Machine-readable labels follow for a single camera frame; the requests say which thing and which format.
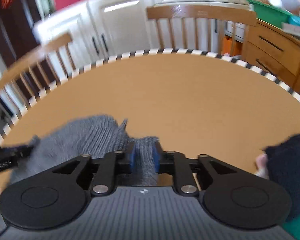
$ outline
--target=green plastic tray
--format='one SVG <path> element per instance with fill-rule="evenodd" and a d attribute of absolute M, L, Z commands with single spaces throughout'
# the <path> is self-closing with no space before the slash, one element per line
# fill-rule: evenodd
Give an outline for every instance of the green plastic tray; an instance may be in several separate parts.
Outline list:
<path fill-rule="evenodd" d="M 253 10 L 257 13 L 257 18 L 281 28 L 281 23 L 287 23 L 290 15 L 288 11 L 281 10 L 272 5 L 262 3 L 257 0 L 247 0 L 253 5 Z"/>

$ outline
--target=white kitchen cabinet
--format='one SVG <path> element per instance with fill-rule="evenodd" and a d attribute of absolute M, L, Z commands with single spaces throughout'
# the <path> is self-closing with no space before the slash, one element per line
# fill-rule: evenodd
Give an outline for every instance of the white kitchen cabinet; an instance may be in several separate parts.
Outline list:
<path fill-rule="evenodd" d="M 146 16 L 152 0 L 89 0 L 95 31 L 107 56 L 157 47 L 154 26 Z"/>
<path fill-rule="evenodd" d="M 38 22 L 34 29 L 41 43 L 48 43 L 53 38 L 67 32 L 70 33 L 73 42 L 69 44 L 69 50 L 76 68 L 82 68 L 84 65 L 95 62 L 105 56 L 91 23 L 87 2 L 82 2 L 54 13 Z M 60 54 L 68 73 L 70 73 L 72 68 L 66 49 L 61 48 Z M 63 77 L 64 72 L 56 53 L 50 53 L 49 58 L 58 76 Z"/>

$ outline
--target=grey ribbed platform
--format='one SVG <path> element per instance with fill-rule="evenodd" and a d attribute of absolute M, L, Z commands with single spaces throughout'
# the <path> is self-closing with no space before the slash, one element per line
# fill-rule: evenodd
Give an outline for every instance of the grey ribbed platform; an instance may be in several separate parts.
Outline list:
<path fill-rule="evenodd" d="M 95 197 L 75 221 L 50 231 L 8 228 L 0 240 L 292 240 L 277 226 L 240 231 L 209 217 L 194 197 L 181 197 L 171 187 L 118 187 Z"/>

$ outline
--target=metal rivet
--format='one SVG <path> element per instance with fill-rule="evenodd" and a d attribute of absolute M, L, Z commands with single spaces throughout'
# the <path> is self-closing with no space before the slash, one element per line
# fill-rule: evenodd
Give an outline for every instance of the metal rivet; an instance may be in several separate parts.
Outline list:
<path fill-rule="evenodd" d="M 96 185 L 93 187 L 93 191 L 98 194 L 106 193 L 109 188 L 106 185 Z"/>
<path fill-rule="evenodd" d="M 190 194 L 190 193 L 196 192 L 197 188 L 195 186 L 192 186 L 192 185 L 184 185 L 184 186 L 181 187 L 181 191 L 183 193 Z"/>

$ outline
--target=chair backrest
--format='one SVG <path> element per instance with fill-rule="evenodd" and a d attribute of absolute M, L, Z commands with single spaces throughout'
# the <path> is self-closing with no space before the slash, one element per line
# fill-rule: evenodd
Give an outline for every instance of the chair backrest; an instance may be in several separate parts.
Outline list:
<path fill-rule="evenodd" d="M 59 48 L 62 46 L 65 46 L 66 48 L 66 54 L 69 58 L 69 62 L 71 64 L 71 67 L 73 70 L 75 70 L 75 65 L 72 59 L 72 56 L 69 51 L 68 44 L 72 42 L 72 37 L 69 33 L 63 34 L 59 36 L 58 38 L 52 40 L 48 44 L 41 45 L 36 47 L 35 49 L 31 50 L 27 54 L 25 54 L 23 57 L 18 59 L 16 62 L 14 62 L 7 71 L 5 71 L 2 75 L 2 78 L 0 79 L 0 91 L 4 92 L 6 95 L 8 93 L 5 90 L 6 85 L 11 85 L 13 89 L 16 91 L 16 93 L 19 95 L 20 99 L 23 100 L 23 102 L 26 104 L 27 96 L 24 95 L 20 87 L 17 85 L 16 80 L 20 80 L 21 83 L 24 85 L 26 88 L 27 92 L 29 93 L 30 96 L 35 96 L 36 95 L 36 90 L 34 89 L 34 84 L 31 84 L 29 82 L 28 75 L 31 76 L 33 79 L 36 87 L 41 90 L 44 87 L 47 87 L 52 80 L 49 80 L 47 73 L 45 73 L 43 67 L 42 67 L 42 61 L 46 60 L 46 63 L 49 67 L 49 69 L 52 72 L 52 75 L 54 76 L 54 79 L 56 81 L 59 81 L 59 78 L 54 70 L 54 67 L 51 64 L 51 61 L 49 60 L 48 54 L 51 52 L 55 52 L 57 54 L 59 63 L 65 72 L 66 67 L 65 64 L 61 58 L 61 54 L 59 51 Z M 38 72 L 42 75 L 42 78 L 38 78 L 34 72 L 34 68 L 38 68 Z"/>
<path fill-rule="evenodd" d="M 246 36 L 248 33 L 248 26 L 255 26 L 257 24 L 257 17 L 254 11 L 249 11 L 245 9 L 237 9 L 237 8 L 228 8 L 221 6 L 210 6 L 210 5 L 166 5 L 166 6 L 156 6 L 156 7 L 148 7 L 147 15 L 149 20 L 156 20 L 158 36 L 160 47 L 163 49 L 163 39 L 162 39 L 162 30 L 160 26 L 160 19 L 167 18 L 169 24 L 169 33 L 171 45 L 175 47 L 175 38 L 172 30 L 171 19 L 173 18 L 181 18 L 182 23 L 182 38 L 183 38 L 183 46 L 187 48 L 187 35 L 186 35 L 186 24 L 185 18 L 194 18 L 194 31 L 195 31 L 195 48 L 199 49 L 199 40 L 198 40 L 198 21 L 199 18 L 208 19 L 208 28 L 207 28 L 207 37 L 208 37 L 208 51 L 211 50 L 211 25 L 210 19 L 221 20 L 221 24 L 218 24 L 218 53 L 221 53 L 222 50 L 222 40 L 224 37 L 224 21 L 232 21 L 234 22 L 234 31 L 232 34 L 232 44 L 231 44 L 231 56 L 234 51 L 235 44 L 235 29 L 236 23 L 242 23 L 246 25 L 244 40 L 246 40 Z"/>

